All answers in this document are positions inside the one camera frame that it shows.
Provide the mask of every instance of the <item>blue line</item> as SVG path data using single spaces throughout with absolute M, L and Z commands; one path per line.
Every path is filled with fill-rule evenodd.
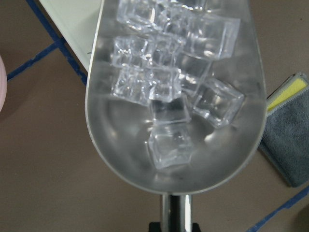
M 57 40 L 57 42 L 54 42 L 53 44 L 49 45 L 47 48 L 45 48 L 43 51 L 41 51 L 40 53 L 38 53 L 34 58 L 28 60 L 27 62 L 25 62 L 24 64 L 22 64 L 21 66 L 19 66 L 17 69 L 15 69 L 14 71 L 12 71 L 11 73 L 9 73 L 7 75 L 7 80 L 11 80 L 13 79 L 15 76 L 17 76 L 18 74 L 20 74 L 21 72 L 23 72 L 24 70 L 26 70 L 27 68 L 31 67 L 33 64 L 35 64 L 36 62 L 38 62 L 40 59 L 44 58 L 45 56 L 47 56 L 49 53 L 51 53 L 52 51 L 54 51 L 55 49 L 58 48 L 58 43 L 65 43 L 65 39 L 62 37 L 60 39 Z
M 78 63 L 76 62 L 76 60 L 74 59 L 74 57 L 71 55 L 71 53 L 69 52 L 69 50 L 65 47 L 64 43 L 59 43 L 58 42 L 58 35 L 55 32 L 55 30 L 53 29 L 53 27 L 50 25 L 50 23 L 48 22 L 48 20 L 46 19 L 46 17 L 44 16 L 44 14 L 40 11 L 38 5 L 34 2 L 34 0 L 26 0 L 26 2 L 28 3 L 28 5 L 30 6 L 30 8 L 32 9 L 32 11 L 35 13 L 35 15 L 37 16 L 37 18 L 39 19 L 39 21 L 42 23 L 42 25 L 44 26 L 44 28 L 47 30 L 48 34 L 52 37 L 52 39 L 55 41 L 55 43 L 57 44 L 59 50 L 61 51 L 61 53 L 65 56 L 65 58 L 67 59 L 67 61 L 69 62 L 69 64 L 72 66 L 72 68 L 74 69 L 74 71 L 77 73 L 77 75 L 80 76 L 82 82 L 84 85 L 86 85 L 87 83 L 87 76 L 85 75 L 85 73 L 83 73 L 80 70 L 80 67 L 78 65 Z
M 289 209 L 293 205 L 295 205 L 297 202 L 299 202 L 301 199 L 306 197 L 309 194 L 309 186 L 307 186 L 305 189 L 300 191 L 297 195 L 292 197 L 290 200 L 288 200 L 286 203 L 284 203 L 282 206 L 280 206 L 278 209 L 267 215 L 265 218 L 260 220 L 256 225 L 251 227 L 250 229 L 247 230 L 247 232 L 257 232 L 259 229 L 262 228 L 270 219 L 272 219 L 279 211 L 282 209 Z

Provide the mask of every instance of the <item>metal surface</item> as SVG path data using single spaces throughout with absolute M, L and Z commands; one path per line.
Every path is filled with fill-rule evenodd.
M 162 195 L 161 232 L 192 231 L 192 196 Z
M 219 130 L 193 116 L 188 129 L 195 144 L 190 165 L 156 170 L 147 140 L 148 109 L 110 95 L 116 71 L 110 65 L 112 40 L 132 34 L 115 20 L 118 1 L 102 2 L 88 76 L 85 111 L 91 139 L 108 166 L 128 183 L 159 194 L 193 194 L 212 189 L 238 173 L 255 153 L 265 125 L 263 70 L 247 0 L 224 1 L 218 14 L 241 18 L 231 59 L 217 61 L 212 72 L 244 93 L 232 124 Z

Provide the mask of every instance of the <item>pink object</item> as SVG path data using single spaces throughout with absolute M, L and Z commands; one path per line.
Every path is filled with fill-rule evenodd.
M 7 88 L 7 78 L 3 61 L 0 57 L 0 111 L 3 107 Z

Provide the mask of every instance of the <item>gray cloth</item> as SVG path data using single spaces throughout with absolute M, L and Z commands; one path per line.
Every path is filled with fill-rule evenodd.
M 292 187 L 309 179 L 309 88 L 273 110 L 260 144 Z

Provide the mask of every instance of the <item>folded cloth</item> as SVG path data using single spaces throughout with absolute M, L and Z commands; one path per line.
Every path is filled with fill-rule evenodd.
M 284 94 L 289 98 L 269 107 L 260 144 L 260 148 L 292 187 L 298 187 L 309 179 L 309 86 L 300 87 L 304 83 L 296 82 L 299 78 L 307 81 L 303 74 L 293 76 L 270 96 L 272 100 L 268 104 L 279 98 L 282 100 Z M 295 89 L 299 92 L 291 95 Z

